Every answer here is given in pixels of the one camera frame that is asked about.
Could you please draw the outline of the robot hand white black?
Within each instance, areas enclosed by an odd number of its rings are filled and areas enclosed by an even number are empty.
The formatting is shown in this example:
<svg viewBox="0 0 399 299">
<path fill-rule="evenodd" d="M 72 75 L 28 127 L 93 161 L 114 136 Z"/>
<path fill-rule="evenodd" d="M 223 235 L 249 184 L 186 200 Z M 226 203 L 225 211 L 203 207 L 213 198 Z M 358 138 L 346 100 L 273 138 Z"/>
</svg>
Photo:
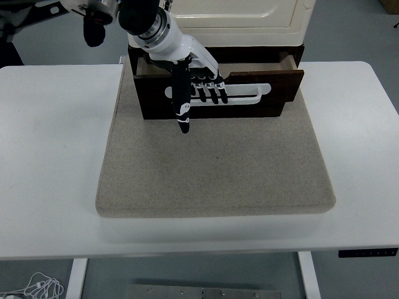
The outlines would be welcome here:
<svg viewBox="0 0 399 299">
<path fill-rule="evenodd" d="M 217 61 L 193 36 L 182 33 L 166 10 L 158 8 L 153 24 L 143 33 L 133 34 L 133 40 L 157 67 L 171 73 L 173 111 L 182 133 L 190 130 L 192 91 L 205 102 L 207 88 L 213 103 L 228 103 Z"/>
</svg>

